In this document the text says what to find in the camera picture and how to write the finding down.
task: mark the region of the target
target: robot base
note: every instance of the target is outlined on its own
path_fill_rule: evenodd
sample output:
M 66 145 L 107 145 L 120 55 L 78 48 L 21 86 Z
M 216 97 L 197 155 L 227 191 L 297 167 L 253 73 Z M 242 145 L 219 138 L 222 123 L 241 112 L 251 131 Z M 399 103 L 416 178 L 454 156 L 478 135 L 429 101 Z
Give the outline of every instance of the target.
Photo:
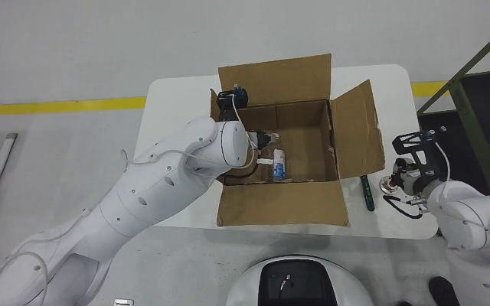
M 232 285 L 226 306 L 373 306 L 364 286 L 340 265 L 311 256 L 266 259 Z

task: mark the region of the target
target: white cable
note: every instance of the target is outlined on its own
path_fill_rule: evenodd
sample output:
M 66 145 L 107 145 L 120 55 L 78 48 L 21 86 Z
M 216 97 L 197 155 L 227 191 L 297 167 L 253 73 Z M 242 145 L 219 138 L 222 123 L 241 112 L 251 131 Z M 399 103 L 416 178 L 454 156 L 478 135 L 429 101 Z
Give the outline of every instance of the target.
M 447 165 L 447 177 L 446 177 L 446 182 L 444 183 L 444 187 L 443 187 L 443 194 L 442 194 L 441 198 L 439 198 L 439 203 L 440 203 L 440 201 L 443 199 L 443 197 L 444 198 L 447 197 L 447 189 L 446 188 L 447 188 L 447 184 L 449 182 L 449 179 L 451 178 L 451 166 L 449 165 L 449 159 L 447 158 L 446 153 L 444 152 L 443 148 L 441 148 L 441 146 L 439 145 L 438 142 L 436 142 L 436 147 L 439 149 L 439 151 L 441 151 L 441 154 L 443 154 L 443 157 L 446 160 L 446 165 Z
M 235 94 L 233 94 L 232 97 L 231 97 L 231 105 L 233 106 L 233 109 L 235 111 L 235 115 L 237 115 L 238 121 L 240 121 L 240 123 L 243 125 L 243 127 L 245 127 L 245 125 L 242 122 L 242 119 L 238 115 L 237 106 L 235 106 Z M 248 135 L 248 133 L 246 133 L 246 134 L 247 134 L 248 142 L 252 146 L 252 149 L 257 149 L 258 150 L 257 145 L 252 142 L 252 139 L 250 139 L 250 135 Z
M 47 283 L 49 282 L 49 279 L 48 279 L 48 274 L 47 274 L 47 266 L 46 266 L 46 262 L 44 262 L 44 260 L 36 253 L 34 252 L 20 252 L 20 253 L 16 253 L 15 255 L 13 255 L 11 258 L 8 258 L 7 261 L 5 262 L 5 264 L 0 268 L 0 273 L 3 272 L 3 269 L 10 263 L 10 262 L 13 262 L 14 260 L 16 260 L 18 257 L 21 257 L 21 256 L 32 256 L 34 258 L 36 258 L 38 261 L 39 261 L 39 266 L 41 267 L 41 271 L 43 273 L 43 276 L 44 276 L 44 290 L 42 292 L 42 299 L 41 299 L 41 303 L 39 304 L 39 306 L 43 306 L 43 303 L 44 303 L 44 299 L 46 298 L 46 293 L 47 293 Z
M 231 104 L 233 105 L 233 109 L 235 111 L 235 114 L 237 115 L 238 121 L 240 121 L 240 123 L 243 125 L 242 119 L 238 115 L 237 107 L 235 106 L 235 95 L 234 94 L 231 97 Z M 121 150 L 121 155 L 122 155 L 122 158 L 124 158 L 124 160 L 126 162 L 126 167 L 128 166 L 128 164 L 133 164 L 135 166 L 144 166 L 146 164 L 155 164 L 156 162 L 158 162 L 160 160 L 160 158 L 163 155 L 165 155 L 167 153 L 180 153 L 180 154 L 185 155 L 185 156 L 188 156 L 190 158 L 196 158 L 196 159 L 198 159 L 200 161 L 206 161 L 206 162 L 208 162 L 210 164 L 217 164 L 218 166 L 230 167 L 230 168 L 234 168 L 234 169 L 245 169 L 245 168 L 248 168 L 249 166 L 251 166 L 251 164 L 253 163 L 253 159 L 255 158 L 255 150 L 256 149 L 258 150 L 258 147 L 256 146 L 255 143 L 252 142 L 252 139 L 250 138 L 250 136 L 248 135 L 247 132 L 245 132 L 245 135 L 247 135 L 248 142 L 249 142 L 250 146 L 252 147 L 252 159 L 250 159 L 250 161 L 249 161 L 248 164 L 246 164 L 244 166 L 241 166 L 241 167 L 233 167 L 233 166 L 230 166 L 228 164 L 217 163 L 215 161 L 210 161 L 210 160 L 208 160 L 206 158 L 202 158 L 201 156 L 192 155 L 190 153 L 187 153 L 186 151 L 180 151 L 180 150 L 167 150 L 167 151 L 163 151 L 162 153 L 160 153 L 160 154 L 158 154 L 158 155 L 155 156 L 155 160 L 153 160 L 153 161 L 142 161 L 142 162 L 130 161 L 128 159 L 128 154 L 127 154 L 126 150 L 124 150 L 124 149 Z
M 440 209 L 440 213 L 442 213 L 443 215 L 446 215 L 446 216 L 450 216 L 450 217 L 452 217 L 454 219 L 457 219 L 459 221 L 464 221 L 464 222 L 467 222 L 467 223 L 471 223 L 473 225 L 476 225 L 476 226 L 479 226 L 479 227 L 483 228 L 485 231 L 488 231 L 488 229 L 485 226 L 483 226 L 482 224 L 478 224 L 477 222 L 473 222 L 471 220 L 467 220 L 465 218 L 461 218 L 461 217 L 458 217 L 458 216 L 453 216 L 452 214 L 447 213 L 443 209 L 443 206 L 440 205 L 440 203 L 443 200 L 443 198 L 444 199 L 447 198 L 447 192 L 448 192 L 447 185 L 448 185 L 449 179 L 451 178 L 451 166 L 449 165 L 449 159 L 447 158 L 446 153 L 444 152 L 443 148 L 441 148 L 441 146 L 437 142 L 436 142 L 436 147 L 439 149 L 439 151 L 441 151 L 441 154 L 443 155 L 444 159 L 446 160 L 446 166 L 447 166 L 447 177 L 446 177 L 446 181 L 444 182 L 443 192 L 441 193 L 441 197 L 439 198 L 439 201 L 437 201 L 437 206 Z

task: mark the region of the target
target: open cardboard box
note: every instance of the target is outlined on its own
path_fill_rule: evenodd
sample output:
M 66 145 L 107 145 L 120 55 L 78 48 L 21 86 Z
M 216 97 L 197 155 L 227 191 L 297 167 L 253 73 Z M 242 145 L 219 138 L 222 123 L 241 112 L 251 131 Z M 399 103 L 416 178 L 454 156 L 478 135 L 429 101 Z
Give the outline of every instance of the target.
M 222 90 L 239 84 L 248 92 L 248 107 L 238 111 L 247 131 L 279 134 L 287 177 L 268 184 L 268 166 L 261 164 L 250 177 L 225 178 L 218 226 L 348 226 L 339 179 L 383 170 L 384 151 L 369 80 L 330 100 L 331 59 L 324 54 L 218 70 Z M 211 117 L 218 115 L 211 91 Z

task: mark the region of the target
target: black tube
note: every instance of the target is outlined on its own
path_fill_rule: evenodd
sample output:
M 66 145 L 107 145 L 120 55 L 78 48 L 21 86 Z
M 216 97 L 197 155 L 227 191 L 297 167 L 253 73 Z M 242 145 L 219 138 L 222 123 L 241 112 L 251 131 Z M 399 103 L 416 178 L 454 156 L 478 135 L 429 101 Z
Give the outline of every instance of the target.
M 403 214 L 404 216 L 408 216 L 410 219 L 420 219 L 422 218 L 422 214 L 419 213 L 418 215 L 410 215 L 409 213 L 401 210 L 401 208 L 399 208 L 398 206 L 396 206 L 393 202 L 391 202 L 392 200 L 395 200 L 397 202 L 401 202 L 401 199 L 399 197 L 394 197 L 394 196 L 383 196 L 384 200 L 387 201 L 395 210 L 398 210 L 399 213 Z
M 255 173 L 255 171 L 257 171 L 257 168 L 259 167 L 259 164 L 255 164 L 255 166 L 253 167 L 252 171 L 250 173 L 247 173 L 247 174 L 243 174 L 243 175 L 231 175 L 231 174 L 222 174 L 221 176 L 222 177 L 228 177 L 228 178 L 245 178 L 245 177 L 249 177 L 251 176 L 252 174 Z

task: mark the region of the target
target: robotic arm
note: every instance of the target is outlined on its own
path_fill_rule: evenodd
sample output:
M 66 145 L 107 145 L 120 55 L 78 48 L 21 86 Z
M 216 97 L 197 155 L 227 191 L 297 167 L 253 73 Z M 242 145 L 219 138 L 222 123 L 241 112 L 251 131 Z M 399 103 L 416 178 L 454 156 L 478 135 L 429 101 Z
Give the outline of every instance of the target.
M 89 304 L 114 256 L 132 237 L 182 211 L 218 175 L 247 167 L 243 165 L 249 143 L 259 148 L 270 137 L 247 133 L 237 121 L 236 109 L 230 113 L 235 96 L 241 107 L 247 105 L 245 90 L 237 87 L 220 96 L 223 121 L 192 120 L 179 133 L 127 161 L 121 178 L 93 209 L 22 242 L 0 265 L 0 305 Z
M 411 154 L 410 158 L 398 158 L 393 174 L 381 183 L 381 189 L 390 193 L 401 187 L 407 195 L 415 196 L 409 205 L 420 208 L 419 215 L 431 213 L 443 235 L 447 238 L 447 257 L 451 282 L 461 305 L 488 305 L 490 303 L 490 197 L 461 181 L 450 181 L 450 166 L 446 154 L 436 142 L 435 133 L 415 132 L 398 136 L 393 141 L 399 155 Z M 434 161 L 439 149 L 448 164 L 445 178 Z M 423 152 L 426 160 L 417 152 Z M 394 205 L 393 196 L 385 200 Z

